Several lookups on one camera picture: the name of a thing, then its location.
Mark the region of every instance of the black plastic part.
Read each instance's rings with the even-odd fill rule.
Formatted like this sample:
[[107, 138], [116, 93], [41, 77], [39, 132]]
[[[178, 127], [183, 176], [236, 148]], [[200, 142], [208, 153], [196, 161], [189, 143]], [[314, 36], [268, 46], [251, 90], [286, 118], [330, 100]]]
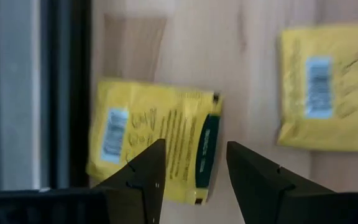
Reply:
[[230, 180], [247, 224], [358, 223], [358, 193], [336, 193], [227, 143]]
[[145, 223], [159, 223], [165, 188], [165, 140], [159, 139], [96, 189], [126, 187], [143, 195]]
[[0, 192], [0, 223], [159, 223], [164, 187], [160, 139], [93, 189]]

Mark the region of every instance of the black frame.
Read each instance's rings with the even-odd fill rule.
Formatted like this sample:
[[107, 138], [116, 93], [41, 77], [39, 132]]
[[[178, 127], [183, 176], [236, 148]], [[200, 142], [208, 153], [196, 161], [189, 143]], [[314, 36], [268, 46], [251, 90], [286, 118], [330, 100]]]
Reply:
[[42, 185], [84, 187], [90, 125], [91, 1], [41, 0]]

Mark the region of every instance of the wooden surface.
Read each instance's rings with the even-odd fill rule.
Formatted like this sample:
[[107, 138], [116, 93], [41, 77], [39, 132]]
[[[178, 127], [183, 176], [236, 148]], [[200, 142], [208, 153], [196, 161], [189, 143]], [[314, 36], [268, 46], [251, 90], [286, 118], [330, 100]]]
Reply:
[[[278, 34], [286, 27], [358, 21], [358, 1], [95, 0], [93, 11], [93, 87], [105, 72], [105, 63], [117, 63], [105, 58], [110, 54], [104, 52], [108, 49], [105, 43], [117, 38], [114, 33], [106, 35], [105, 15], [145, 20], [164, 17], [161, 46], [144, 50], [136, 45], [144, 43], [145, 36], [158, 42], [158, 25], [153, 22], [148, 24], [150, 32], [142, 28], [141, 35], [131, 37], [133, 50], [143, 55], [138, 58], [157, 65], [154, 75], [150, 77], [151, 69], [127, 77], [219, 90], [224, 95], [212, 196], [204, 207], [164, 202], [161, 223], [244, 222], [229, 181], [224, 157], [227, 141], [238, 141], [335, 190], [358, 190], [358, 154], [274, 145], [280, 126]], [[114, 41], [116, 46], [125, 45], [122, 39]]]
[[103, 75], [152, 82], [166, 20], [105, 14]]

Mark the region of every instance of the barcode label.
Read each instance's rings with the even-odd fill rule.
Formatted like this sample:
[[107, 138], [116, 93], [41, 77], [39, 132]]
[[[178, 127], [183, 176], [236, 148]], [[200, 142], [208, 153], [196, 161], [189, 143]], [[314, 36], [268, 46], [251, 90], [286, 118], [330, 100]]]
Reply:
[[110, 109], [102, 144], [102, 160], [119, 164], [122, 151], [122, 139], [128, 120], [125, 110]]
[[333, 116], [331, 64], [329, 57], [313, 57], [306, 62], [307, 118], [328, 119]]

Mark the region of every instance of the yellow packet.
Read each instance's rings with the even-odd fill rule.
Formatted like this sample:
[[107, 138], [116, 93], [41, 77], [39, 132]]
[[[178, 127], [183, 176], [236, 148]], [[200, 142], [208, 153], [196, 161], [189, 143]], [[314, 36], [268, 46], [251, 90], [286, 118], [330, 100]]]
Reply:
[[278, 143], [358, 151], [358, 25], [282, 34]]
[[167, 144], [164, 197], [204, 204], [221, 109], [222, 98], [214, 92], [102, 80], [90, 131], [87, 172], [102, 181], [163, 138]]

